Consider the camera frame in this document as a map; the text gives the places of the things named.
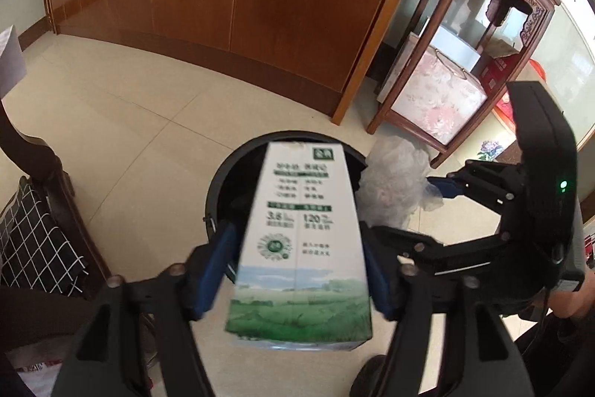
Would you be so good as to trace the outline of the person's right hand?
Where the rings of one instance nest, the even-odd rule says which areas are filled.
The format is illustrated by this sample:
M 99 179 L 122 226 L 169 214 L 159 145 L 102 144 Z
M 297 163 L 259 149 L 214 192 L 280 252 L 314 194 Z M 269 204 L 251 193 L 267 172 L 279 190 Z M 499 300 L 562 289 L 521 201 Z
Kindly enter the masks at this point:
M 582 318 L 591 311 L 594 300 L 594 271 L 588 269 L 581 288 L 575 292 L 554 292 L 549 298 L 549 308 L 559 318 Z

